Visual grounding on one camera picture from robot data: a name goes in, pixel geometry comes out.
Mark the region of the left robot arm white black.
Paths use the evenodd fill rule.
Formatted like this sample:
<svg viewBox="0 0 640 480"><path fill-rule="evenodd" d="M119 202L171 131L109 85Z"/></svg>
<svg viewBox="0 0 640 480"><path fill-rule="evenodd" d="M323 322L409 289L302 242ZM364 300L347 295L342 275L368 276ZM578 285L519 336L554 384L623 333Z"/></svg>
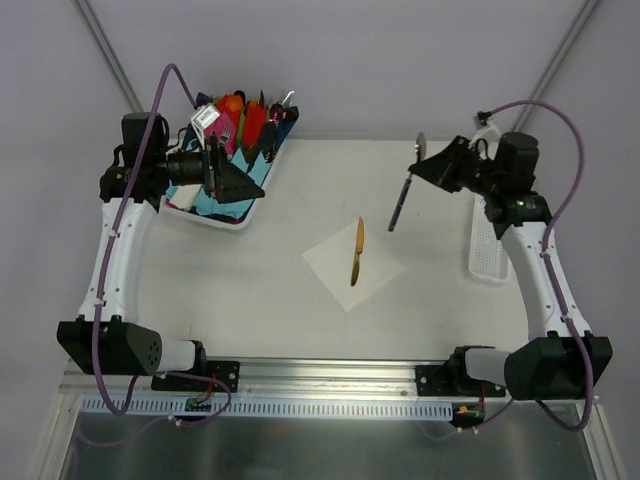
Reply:
<svg viewBox="0 0 640 480"><path fill-rule="evenodd" d="M99 183L101 236L85 298L73 320L57 327L57 341L88 375L150 376L174 371L188 390L208 381L202 344L166 340L139 323L138 292L144 248L170 186L202 186L222 204L265 195L232 164L234 136L227 116L205 108L191 127L199 147L171 149L168 123L151 112L127 114L122 142Z"/></svg>

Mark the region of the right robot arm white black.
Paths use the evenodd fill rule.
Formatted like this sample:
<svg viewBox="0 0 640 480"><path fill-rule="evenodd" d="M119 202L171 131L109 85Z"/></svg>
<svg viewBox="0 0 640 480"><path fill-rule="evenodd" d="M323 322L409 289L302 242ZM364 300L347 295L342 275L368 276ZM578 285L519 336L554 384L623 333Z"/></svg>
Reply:
<svg viewBox="0 0 640 480"><path fill-rule="evenodd" d="M605 336L596 336L581 314L564 275L546 200L533 188L537 140L501 135L495 154L481 153L488 139L455 137L427 156L416 139L409 172L449 193L467 189L485 202L485 215L509 257L525 306L528 341L513 352L462 346L446 363L449 387L470 395L483 381L507 389L516 400L588 400L612 359Z"/></svg>

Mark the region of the gold knife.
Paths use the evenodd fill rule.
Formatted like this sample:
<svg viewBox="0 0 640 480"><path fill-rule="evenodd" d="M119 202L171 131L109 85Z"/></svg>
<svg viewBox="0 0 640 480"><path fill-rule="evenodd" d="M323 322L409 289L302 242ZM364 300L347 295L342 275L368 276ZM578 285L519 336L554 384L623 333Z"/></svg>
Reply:
<svg viewBox="0 0 640 480"><path fill-rule="evenodd" d="M354 287L358 282L359 273L360 273L360 259L364 250L364 242L365 242L365 225L364 225L363 218L360 217L358 219L358 224L357 224L354 257L353 257L352 271L350 276L351 287Z"/></svg>

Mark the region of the white paper napkin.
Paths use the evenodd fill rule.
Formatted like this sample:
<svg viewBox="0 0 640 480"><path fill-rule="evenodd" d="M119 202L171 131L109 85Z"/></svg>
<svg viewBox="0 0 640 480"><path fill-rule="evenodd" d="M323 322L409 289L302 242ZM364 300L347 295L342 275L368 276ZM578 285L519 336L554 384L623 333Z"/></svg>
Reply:
<svg viewBox="0 0 640 480"><path fill-rule="evenodd" d="M302 254L323 286L349 312L403 271L362 217Z"/></svg>

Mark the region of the silver spoon teal handle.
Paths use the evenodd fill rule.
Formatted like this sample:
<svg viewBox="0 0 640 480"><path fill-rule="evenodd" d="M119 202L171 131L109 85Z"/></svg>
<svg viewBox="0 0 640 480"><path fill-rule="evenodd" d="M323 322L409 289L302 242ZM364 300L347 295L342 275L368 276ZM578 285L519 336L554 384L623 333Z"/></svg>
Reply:
<svg viewBox="0 0 640 480"><path fill-rule="evenodd" d="M417 137L416 137L415 144L414 144L414 153L415 153L414 164L418 164L419 162L421 162L421 161L423 161L425 159L426 147L427 147L426 137L425 137L423 132L419 132ZM387 227L387 231L388 232L394 232L395 231L397 222L398 222L399 217L401 215L404 203L406 201L409 189L410 189L411 184L412 184L412 179L413 179L413 173L409 172L407 178L404 181L404 184L403 184L402 189L400 191L398 200L397 200L396 205L394 207L391 219L389 221L389 224L388 224L388 227Z"/></svg>

